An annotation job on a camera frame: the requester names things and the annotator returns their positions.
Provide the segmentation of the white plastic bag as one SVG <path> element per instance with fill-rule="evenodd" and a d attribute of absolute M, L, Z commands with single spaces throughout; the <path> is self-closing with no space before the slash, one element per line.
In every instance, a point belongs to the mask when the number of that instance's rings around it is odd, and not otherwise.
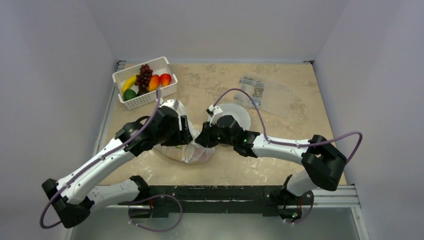
<path fill-rule="evenodd" d="M 178 116 L 189 117 L 185 106 L 182 102 L 179 103 L 179 108 L 176 111 Z M 200 131 L 195 128 L 192 122 L 188 119 L 188 130 L 193 138 L 189 144 L 176 145 L 176 146 L 162 146 L 160 144 L 153 148 L 162 155 L 185 164 L 195 164 L 208 161 L 215 153 L 215 148 L 203 147 L 198 143 L 195 143 L 196 137 L 199 136 Z"/>

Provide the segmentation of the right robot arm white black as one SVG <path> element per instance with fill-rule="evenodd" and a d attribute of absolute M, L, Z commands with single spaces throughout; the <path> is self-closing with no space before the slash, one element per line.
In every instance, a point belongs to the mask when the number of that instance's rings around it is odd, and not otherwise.
<path fill-rule="evenodd" d="M 243 157 L 275 158 L 303 166 L 303 171 L 286 179 L 280 191 L 288 204 L 316 188 L 335 191 L 347 165 L 347 158 L 321 135 L 277 144 L 277 138 L 266 139 L 263 133 L 244 130 L 230 115 L 220 117 L 216 123 L 204 122 L 195 142 L 206 148 L 232 146 Z"/>

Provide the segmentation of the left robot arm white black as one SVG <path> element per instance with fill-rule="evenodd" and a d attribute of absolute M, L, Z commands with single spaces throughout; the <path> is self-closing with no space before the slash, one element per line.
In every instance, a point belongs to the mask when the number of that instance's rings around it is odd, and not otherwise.
<path fill-rule="evenodd" d="M 62 225 L 70 229 L 97 209 L 126 202 L 142 205 L 155 199 L 139 175 L 114 185 L 99 184 L 120 166 L 157 145 L 189 144 L 193 140 L 190 125 L 184 107 L 170 101 L 157 105 L 151 115 L 124 124 L 102 150 L 77 170 L 59 180 L 49 178 L 42 183 L 48 203 L 41 213 L 40 227 Z"/>

